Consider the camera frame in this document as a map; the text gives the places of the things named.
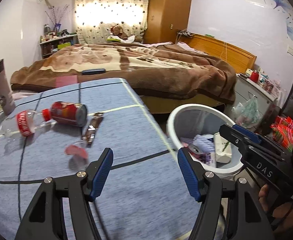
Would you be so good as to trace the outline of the person's right hand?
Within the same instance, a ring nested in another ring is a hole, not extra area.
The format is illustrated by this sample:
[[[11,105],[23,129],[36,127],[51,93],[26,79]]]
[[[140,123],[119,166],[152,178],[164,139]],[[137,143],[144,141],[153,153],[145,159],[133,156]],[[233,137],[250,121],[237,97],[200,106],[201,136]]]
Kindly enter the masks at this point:
[[[258,197],[262,209],[267,212],[269,210],[267,197],[270,191],[270,187],[265,184],[259,191]],[[275,232],[283,232],[291,227],[293,227],[293,203],[285,203],[281,206],[275,208],[272,213],[272,217],[275,219],[280,219],[278,227]]]

